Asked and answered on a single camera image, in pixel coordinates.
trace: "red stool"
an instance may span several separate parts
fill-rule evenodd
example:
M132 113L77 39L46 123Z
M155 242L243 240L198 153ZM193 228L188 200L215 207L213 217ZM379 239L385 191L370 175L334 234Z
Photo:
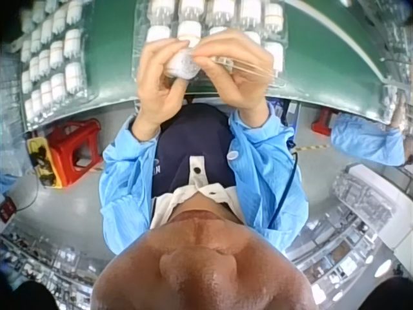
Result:
M61 178L62 186L75 183L82 175L102 160L97 150L97 134L101 126L96 119L69 121L57 126L47 136L55 169ZM86 145L90 150L90 163L86 167L77 166L76 150Z
M329 123L332 113L333 111L330 108L322 108L319 119L311 124L312 131L329 137L331 135Z

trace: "green workbench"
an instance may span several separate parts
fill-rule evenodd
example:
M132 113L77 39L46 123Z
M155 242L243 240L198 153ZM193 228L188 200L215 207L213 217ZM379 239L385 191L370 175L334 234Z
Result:
M386 74L371 38L339 1L311 0L307 3L329 16L352 36L383 75ZM135 6L136 0L95 2L86 47L86 67L90 87L96 97L80 107L73 106L65 111L64 116L137 99L136 84L131 74ZM381 82L363 59L317 19L297 8L287 5L287 18L285 79L288 83L283 88L270 89L268 95L386 121L380 104ZM211 94L214 88L203 82L202 85L190 86L188 92Z

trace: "black cable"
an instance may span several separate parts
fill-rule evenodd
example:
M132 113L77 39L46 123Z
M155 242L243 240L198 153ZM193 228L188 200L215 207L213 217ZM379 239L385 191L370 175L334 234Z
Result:
M290 191L291 185L292 185L292 181L294 180L294 176L296 175L296 171L297 171L297 164L298 164L298 153L293 153L293 156L296 156L296 162L294 163L294 167L292 168L292 172L290 175L290 178L288 179L287 185L285 186L285 190L283 192L283 195L281 196L281 199L279 200L278 203L278 207L274 213L274 215L272 216L270 223L268 225L268 229L271 229L271 226L274 224L274 222L276 221L279 212L281 211L281 208L283 207L285 198L287 198L287 194Z
M35 172L34 172L34 178L35 178L35 180L36 180L36 194L35 194L35 196L34 196L34 199L33 199L26 207L23 207L23 208L21 208L21 209L18 209L18 210L16 211L16 213L21 212L21 211L23 211L23 210L26 210L26 209L30 208L31 206L33 206L33 204L34 204L35 201L37 200L37 196L39 195L39 180L37 179L37 174L36 174Z

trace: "light blue sleeve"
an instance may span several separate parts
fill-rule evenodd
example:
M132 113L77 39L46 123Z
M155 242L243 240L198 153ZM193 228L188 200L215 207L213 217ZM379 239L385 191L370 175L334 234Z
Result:
M331 142L342 152L388 166L405 162L403 135L398 129L382 130L367 119L340 114L331 133Z
M106 167L99 182L103 234L118 255L150 228L152 172L157 137L139 142L123 125L103 153Z
M284 251L307 221L308 202L297 168L284 206L273 226L268 227L294 166L287 148L294 129L283 126L273 106L269 108L267 122L256 129L245 125L238 111L231 115L235 139L230 150L238 151L239 157L229 164L236 175L237 194L247 224Z

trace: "button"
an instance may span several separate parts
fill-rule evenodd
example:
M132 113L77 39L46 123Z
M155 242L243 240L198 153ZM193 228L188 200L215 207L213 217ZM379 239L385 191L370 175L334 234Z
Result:
M231 152L228 153L227 155L227 160L236 160L238 158L238 151L232 150Z

